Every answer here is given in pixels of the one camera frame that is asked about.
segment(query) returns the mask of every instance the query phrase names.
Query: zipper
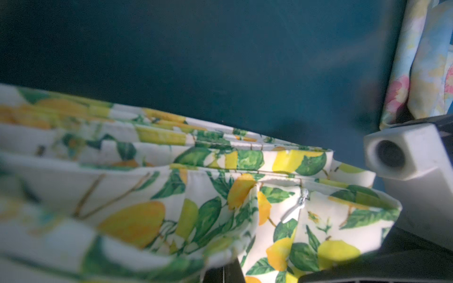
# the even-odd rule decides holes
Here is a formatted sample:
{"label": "zipper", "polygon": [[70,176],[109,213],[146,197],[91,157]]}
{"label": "zipper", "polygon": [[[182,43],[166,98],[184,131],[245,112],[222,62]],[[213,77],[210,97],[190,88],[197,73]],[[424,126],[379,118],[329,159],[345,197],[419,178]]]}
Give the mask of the zipper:
{"label": "zipper", "polygon": [[283,214],[282,218],[280,219],[282,222],[285,222],[285,220],[297,209],[302,209],[305,207],[305,202],[308,198],[308,190],[303,189],[302,190],[302,195],[300,196],[299,199],[297,199],[297,203],[290,208],[285,214]]}

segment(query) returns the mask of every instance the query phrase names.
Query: teal background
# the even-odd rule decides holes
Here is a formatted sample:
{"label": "teal background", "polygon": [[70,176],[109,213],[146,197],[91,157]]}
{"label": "teal background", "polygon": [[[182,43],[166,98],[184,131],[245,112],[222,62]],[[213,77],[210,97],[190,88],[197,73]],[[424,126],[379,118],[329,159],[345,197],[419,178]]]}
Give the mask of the teal background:
{"label": "teal background", "polygon": [[404,6],[5,1],[0,82],[331,148],[364,166],[362,138],[378,130]]}

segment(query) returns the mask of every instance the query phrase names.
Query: printed lemon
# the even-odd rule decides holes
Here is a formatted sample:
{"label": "printed lemon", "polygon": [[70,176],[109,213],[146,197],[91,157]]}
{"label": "printed lemon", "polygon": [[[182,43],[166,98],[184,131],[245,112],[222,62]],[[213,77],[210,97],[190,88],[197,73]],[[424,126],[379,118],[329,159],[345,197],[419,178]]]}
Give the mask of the printed lemon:
{"label": "printed lemon", "polygon": [[320,270],[329,269],[334,264],[347,263],[360,255],[358,248],[342,240],[327,240],[318,247]]}
{"label": "printed lemon", "polygon": [[228,197],[226,198],[228,208],[233,210],[241,207],[250,189],[253,188],[255,184],[256,181],[251,174],[242,174],[239,176],[231,186]]}
{"label": "printed lemon", "polygon": [[35,104],[39,107],[54,109],[65,114],[88,114],[88,107],[75,101],[61,98],[41,99]]}
{"label": "printed lemon", "polygon": [[301,150],[281,150],[277,153],[272,171],[292,173],[300,166],[304,156]]}
{"label": "printed lemon", "polygon": [[142,249],[157,237],[164,217],[165,205],[159,201],[148,201],[110,215],[99,224],[98,229]]}
{"label": "printed lemon", "polygon": [[209,256],[227,249],[234,242],[232,237],[224,237],[209,243],[203,252],[203,255]]}
{"label": "printed lemon", "polygon": [[289,256],[292,244],[293,240],[286,237],[276,241],[272,246],[267,248],[266,250],[267,260],[275,270],[285,271],[286,268],[288,267],[286,259]]}
{"label": "printed lemon", "polygon": [[354,167],[352,165],[345,164],[345,163],[340,164],[340,166],[338,166],[338,169],[340,169],[344,173],[351,173],[351,174],[361,173],[361,172],[365,171],[362,168]]}
{"label": "printed lemon", "polygon": [[246,276],[246,283],[261,283],[256,277]]}
{"label": "printed lemon", "polygon": [[266,223],[267,219],[269,218],[271,208],[272,205],[267,200],[266,196],[262,192],[258,192],[258,212],[260,214],[260,226]]}
{"label": "printed lemon", "polygon": [[294,275],[289,272],[286,272],[285,276],[286,283],[297,283],[299,281],[299,278],[306,274],[304,271],[301,271],[295,268],[294,266],[291,267],[291,270],[294,272]]}
{"label": "printed lemon", "polygon": [[237,169],[237,151],[225,154],[225,169]]}
{"label": "printed lemon", "polygon": [[195,202],[184,199],[183,209],[176,226],[175,234],[187,241],[198,218],[198,206]]}

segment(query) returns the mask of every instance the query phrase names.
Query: green leaf print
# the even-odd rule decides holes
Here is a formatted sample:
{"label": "green leaf print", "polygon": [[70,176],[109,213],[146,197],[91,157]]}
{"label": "green leaf print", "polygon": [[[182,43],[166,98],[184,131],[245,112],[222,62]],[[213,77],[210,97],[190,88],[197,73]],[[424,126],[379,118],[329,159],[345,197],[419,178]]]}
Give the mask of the green leaf print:
{"label": "green leaf print", "polygon": [[286,223],[280,222],[274,230],[274,242],[287,237],[291,238],[296,227],[297,220],[294,218],[291,218],[291,220]]}
{"label": "green leaf print", "polygon": [[47,91],[39,91],[26,87],[17,87],[17,90],[30,104],[35,104],[41,99],[51,98],[50,94]]}
{"label": "green leaf print", "polygon": [[385,221],[396,221],[400,216],[400,211],[397,209],[381,210],[379,215],[382,220]]}
{"label": "green leaf print", "polygon": [[169,265],[164,267],[157,276],[154,276],[152,281],[175,282],[195,274],[200,271],[203,266],[204,261],[202,259],[176,257]]}
{"label": "green leaf print", "polygon": [[160,175],[159,171],[154,172],[153,175],[151,175],[151,177],[148,180],[146,180],[146,182],[144,182],[143,185],[138,187],[135,191],[136,192],[141,191],[141,190],[146,189],[147,187],[151,186],[154,183],[154,181],[157,180],[159,175]]}
{"label": "green leaf print", "polygon": [[358,185],[349,185],[346,187],[346,189],[353,192],[354,194],[356,194],[357,192],[361,192],[361,193],[379,198],[379,196],[375,192],[373,192],[371,189],[369,189],[367,187],[362,187],[362,186],[358,186]]}
{"label": "green leaf print", "polygon": [[241,267],[244,266],[244,263],[246,262],[246,259],[247,259],[247,255],[249,254],[250,250],[253,247],[253,244],[255,243],[255,239],[256,239],[256,236],[253,237],[253,239],[250,241],[249,245],[247,246],[246,254],[242,257],[242,260],[241,260]]}
{"label": "green leaf print", "polygon": [[214,189],[224,198],[227,199],[228,192],[230,191],[231,187],[233,186],[234,179],[230,176],[227,181],[224,172],[219,171],[219,177],[217,179],[212,178],[212,174],[209,171],[206,171],[206,174],[209,176]]}
{"label": "green leaf print", "polygon": [[275,278],[275,283],[286,283],[286,271],[280,271]]}
{"label": "green leaf print", "polygon": [[381,220],[381,216],[382,215],[380,211],[356,209],[347,218],[346,224],[341,227],[340,230],[363,227],[373,224]]}
{"label": "green leaf print", "polygon": [[173,169],[170,173],[169,179],[165,182],[162,189],[153,195],[151,199],[169,197],[171,195],[181,194],[186,190],[186,184],[181,180],[179,176],[179,170]]}
{"label": "green leaf print", "polygon": [[101,145],[102,145],[102,141],[103,140],[116,140],[113,136],[109,135],[109,134],[105,134],[102,138],[100,138],[99,140],[87,140],[86,141],[86,144],[89,146],[89,147],[92,147],[94,149],[101,149]]}
{"label": "green leaf print", "polygon": [[194,242],[203,237],[219,218],[222,202],[220,197],[215,197],[210,201],[205,202],[198,210],[198,218],[195,222]]}
{"label": "green leaf print", "polygon": [[318,256],[306,243],[293,243],[289,259],[295,267],[302,271],[319,271]]}
{"label": "green leaf print", "polygon": [[327,162],[327,156],[323,153],[317,157],[304,156],[302,163],[296,169],[296,172],[302,176],[312,176],[321,171]]}
{"label": "green leaf print", "polygon": [[122,161],[134,159],[137,150],[132,143],[116,142],[116,150]]}
{"label": "green leaf print", "polygon": [[253,176],[253,178],[255,179],[255,181],[259,181],[259,180],[261,180],[264,176],[266,176],[265,174],[258,174],[258,173],[251,173],[251,175]]}
{"label": "green leaf print", "polygon": [[382,244],[382,243],[384,242],[384,240],[386,239],[387,234],[389,234],[390,229],[391,229],[391,227],[382,228],[382,229],[381,229],[381,244]]}
{"label": "green leaf print", "polygon": [[338,192],[334,192],[330,194],[333,197],[345,200],[345,201],[350,201],[350,202],[355,202],[356,201],[356,195],[348,190],[340,190]]}
{"label": "green leaf print", "polygon": [[258,150],[238,150],[237,169],[238,170],[258,170],[263,166],[263,152]]}
{"label": "green leaf print", "polygon": [[246,275],[260,275],[274,271],[275,269],[269,264],[267,258],[261,258],[250,269]]}
{"label": "green leaf print", "polygon": [[243,137],[243,136],[245,136],[247,134],[247,131],[234,128],[233,129],[233,134],[240,135],[241,137]]}
{"label": "green leaf print", "polygon": [[320,242],[316,238],[316,236],[313,234],[313,232],[310,230],[309,226],[306,225],[307,227],[307,234],[308,234],[308,243],[310,244],[310,247],[313,248],[315,252],[318,252],[318,247],[320,245]]}
{"label": "green leaf print", "polygon": [[173,163],[203,167],[204,159],[211,153],[212,151],[207,148],[191,147],[181,153]]}
{"label": "green leaf print", "polygon": [[100,236],[97,236],[94,240],[82,263],[82,274],[171,282],[190,276],[200,271],[204,266],[202,259],[177,257],[163,268],[134,271],[108,259],[104,255],[102,241],[103,238]]}
{"label": "green leaf print", "polygon": [[279,203],[294,195],[293,192],[287,192],[280,188],[266,186],[261,188],[261,192],[266,196],[268,202],[270,203]]}

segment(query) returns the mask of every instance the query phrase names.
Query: yellow lemon print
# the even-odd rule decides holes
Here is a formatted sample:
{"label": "yellow lemon print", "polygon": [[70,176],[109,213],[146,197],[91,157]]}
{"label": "yellow lemon print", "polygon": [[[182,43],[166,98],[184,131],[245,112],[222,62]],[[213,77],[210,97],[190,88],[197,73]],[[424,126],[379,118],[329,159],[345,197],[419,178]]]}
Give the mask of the yellow lemon print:
{"label": "yellow lemon print", "polygon": [[260,214],[260,226],[266,223],[267,219],[269,218],[271,208],[272,205],[267,200],[266,196],[262,192],[258,192],[258,212]]}
{"label": "yellow lemon print", "polygon": [[231,186],[228,197],[226,198],[228,208],[233,210],[241,207],[250,189],[253,188],[255,184],[256,181],[251,174],[242,174],[239,176]]}
{"label": "yellow lemon print", "polygon": [[256,277],[246,276],[246,283],[261,283]]}
{"label": "yellow lemon print", "polygon": [[110,215],[98,229],[142,249],[157,237],[164,217],[165,205],[160,201],[149,201]]}
{"label": "yellow lemon print", "polygon": [[224,238],[215,240],[206,246],[206,248],[203,252],[203,255],[209,256],[209,255],[221,252],[221,251],[227,249],[233,242],[234,242],[234,238],[232,238],[232,237],[224,237]]}
{"label": "yellow lemon print", "polygon": [[237,169],[237,151],[225,154],[225,169]]}
{"label": "yellow lemon print", "polygon": [[276,241],[272,246],[267,248],[267,260],[269,264],[278,271],[285,271],[288,267],[286,259],[291,251],[293,240],[286,237]]}
{"label": "yellow lemon print", "polygon": [[149,109],[149,108],[142,108],[143,112],[145,115],[148,117],[148,119],[152,120],[152,118],[159,118],[162,120],[167,120],[167,121],[173,121],[173,122],[178,122],[178,123],[184,123],[186,120],[186,117],[184,116],[179,116],[176,114],[172,113],[167,113],[159,110],[154,110],[154,109]]}
{"label": "yellow lemon print", "polygon": [[340,166],[338,166],[338,169],[340,169],[344,173],[351,173],[351,174],[361,173],[361,172],[365,171],[362,168],[355,167],[355,166],[345,164],[345,163],[340,164]]}
{"label": "yellow lemon print", "polygon": [[297,283],[299,281],[299,278],[306,274],[304,271],[301,271],[295,268],[294,266],[291,267],[291,270],[294,272],[294,275],[289,272],[286,272],[285,276],[286,283]]}
{"label": "yellow lemon print", "polygon": [[342,240],[327,240],[318,247],[318,265],[320,270],[329,269],[334,264],[344,264],[360,255],[358,248]]}
{"label": "yellow lemon print", "polygon": [[198,206],[195,202],[184,199],[183,209],[176,226],[175,234],[187,241],[198,218]]}
{"label": "yellow lemon print", "polygon": [[139,167],[140,165],[134,159],[115,162],[112,164],[113,167]]}
{"label": "yellow lemon print", "polygon": [[57,110],[58,112],[65,114],[88,114],[88,107],[86,107],[85,105],[61,98],[41,99],[36,102],[35,105],[43,108]]}

